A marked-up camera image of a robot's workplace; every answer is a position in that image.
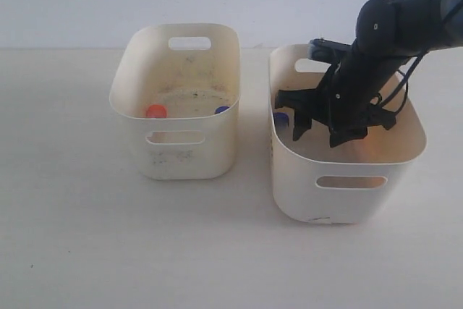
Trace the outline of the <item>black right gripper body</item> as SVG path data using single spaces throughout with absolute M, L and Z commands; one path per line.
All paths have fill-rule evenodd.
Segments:
M 373 57 L 354 48 L 329 64 L 314 88 L 279 89 L 273 105 L 277 109 L 310 109 L 313 122 L 328 129 L 354 129 L 396 124 L 397 111 L 385 108 L 381 88 L 407 62 L 404 57 Z

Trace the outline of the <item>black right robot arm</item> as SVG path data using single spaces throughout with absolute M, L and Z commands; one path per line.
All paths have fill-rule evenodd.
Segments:
M 401 109 L 386 109 L 425 55 L 462 46 L 462 0 L 369 0 L 352 44 L 314 38 L 310 60 L 329 68 L 315 88 L 278 90 L 274 106 L 294 112 L 292 139 L 313 122 L 327 126 L 334 148 L 362 140 L 371 127 L 389 130 Z

